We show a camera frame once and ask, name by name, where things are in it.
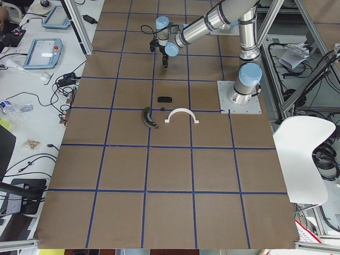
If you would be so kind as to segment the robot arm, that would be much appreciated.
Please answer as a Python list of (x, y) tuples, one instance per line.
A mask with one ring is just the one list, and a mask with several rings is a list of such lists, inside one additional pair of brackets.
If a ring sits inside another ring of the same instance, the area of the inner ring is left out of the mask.
[(157, 49), (161, 52), (162, 65), (167, 68), (168, 59), (177, 56), (180, 49), (223, 26), (236, 25), (240, 40), (240, 67), (227, 97), (233, 104), (245, 105), (254, 96), (254, 90), (262, 78), (262, 69), (258, 62), (258, 5), (258, 1), (220, 1), (203, 16), (187, 25), (177, 24), (166, 16), (160, 16), (155, 21), (156, 27), (149, 32), (152, 35), (149, 49), (151, 52)]

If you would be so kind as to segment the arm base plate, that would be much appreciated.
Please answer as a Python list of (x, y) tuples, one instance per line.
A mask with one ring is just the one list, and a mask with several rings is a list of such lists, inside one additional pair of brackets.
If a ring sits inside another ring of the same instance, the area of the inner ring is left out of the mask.
[(234, 81), (217, 81), (221, 114), (261, 114), (256, 90), (249, 95), (240, 95), (234, 90)]

